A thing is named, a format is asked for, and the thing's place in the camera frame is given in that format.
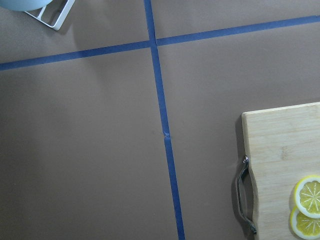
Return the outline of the lower lemon slice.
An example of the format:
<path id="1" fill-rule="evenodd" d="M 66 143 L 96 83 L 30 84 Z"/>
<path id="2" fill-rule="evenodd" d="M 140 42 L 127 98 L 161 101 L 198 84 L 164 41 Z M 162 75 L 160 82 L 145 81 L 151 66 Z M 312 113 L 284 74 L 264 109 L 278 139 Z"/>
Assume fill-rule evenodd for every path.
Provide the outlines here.
<path id="1" fill-rule="evenodd" d="M 292 231 L 304 240 L 320 239 L 320 219 L 311 218 L 294 207 L 290 213 L 289 223 Z"/>

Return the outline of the bamboo cutting board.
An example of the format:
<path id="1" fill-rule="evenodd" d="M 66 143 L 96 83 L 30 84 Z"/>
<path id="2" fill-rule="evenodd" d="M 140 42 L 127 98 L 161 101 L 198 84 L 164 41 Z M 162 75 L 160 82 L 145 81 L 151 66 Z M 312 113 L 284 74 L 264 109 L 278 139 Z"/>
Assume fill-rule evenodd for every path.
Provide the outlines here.
<path id="1" fill-rule="evenodd" d="M 253 190 L 257 240 L 295 240 L 290 214 L 295 187 L 320 173 L 317 102 L 247 111 L 241 115 Z"/>

